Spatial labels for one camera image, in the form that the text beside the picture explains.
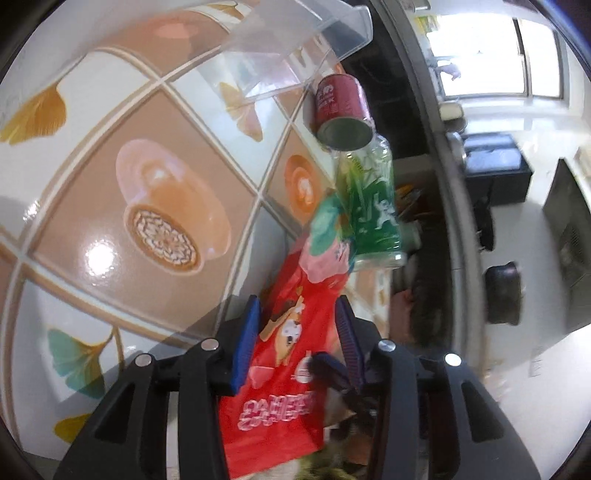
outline window frame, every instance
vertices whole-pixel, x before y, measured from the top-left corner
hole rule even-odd
[[[478,99],[478,98],[523,98],[527,100],[531,99],[547,99],[547,100],[556,100],[556,101],[563,101],[566,98],[566,86],[565,86],[565,69],[564,69],[564,62],[566,59],[564,58],[564,50],[561,45],[560,36],[558,32],[552,29],[552,35],[554,36],[554,43],[556,45],[556,54],[558,56],[558,71],[560,76],[560,84],[558,86],[559,94],[558,96],[547,96],[547,95],[534,95],[532,93],[531,87],[531,70],[530,70],[530,60],[528,53],[525,49],[523,36],[521,34],[521,19],[520,18],[512,18],[513,25],[515,28],[515,34],[517,35],[517,44],[518,44],[518,52],[519,56],[521,57],[521,65],[523,68],[523,81],[524,81],[524,91],[522,93],[466,93],[464,95],[447,95],[445,93],[445,88],[443,87],[443,81],[441,80],[441,72],[434,72],[434,77],[437,80],[437,87],[439,90],[439,95],[444,100],[461,100],[461,99]],[[435,56],[432,55],[431,57],[435,63],[438,63],[440,60],[447,60],[453,61],[456,57],[450,56]]]

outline green bottle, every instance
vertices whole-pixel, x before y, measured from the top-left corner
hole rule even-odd
[[[355,270],[402,267],[407,256],[394,205],[388,141],[375,135],[360,150],[338,153],[336,186],[355,235]]]

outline blue gripper pad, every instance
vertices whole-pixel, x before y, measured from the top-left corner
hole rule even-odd
[[[226,364],[230,364],[229,381],[225,382],[230,395],[236,395],[246,381],[260,320],[261,302],[256,295],[251,295],[240,318],[220,325],[216,338],[228,356]]]
[[[339,333],[340,345],[345,357],[347,372],[349,373],[349,381],[355,390],[360,391],[366,384],[366,380],[363,352],[354,327],[354,323],[358,321],[364,322],[365,320],[355,318],[349,300],[344,295],[341,295],[335,304],[336,330]]]

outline clear plastic container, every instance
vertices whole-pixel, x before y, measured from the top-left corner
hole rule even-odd
[[[237,87],[252,101],[305,85],[323,63],[344,59],[372,38],[366,6],[261,0],[232,30],[222,55]]]

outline cartoon character print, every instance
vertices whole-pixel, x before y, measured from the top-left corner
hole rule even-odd
[[[266,342],[279,329],[275,335],[276,367],[281,364],[286,366],[289,363],[291,352],[301,336],[300,317],[305,308],[304,297],[300,296],[296,304],[277,320],[270,320],[259,335],[261,340]]]
[[[374,196],[374,206],[379,213],[378,221],[376,222],[376,230],[381,230],[386,222],[390,222],[396,226],[396,209],[392,203],[386,200],[378,201],[378,194]]]

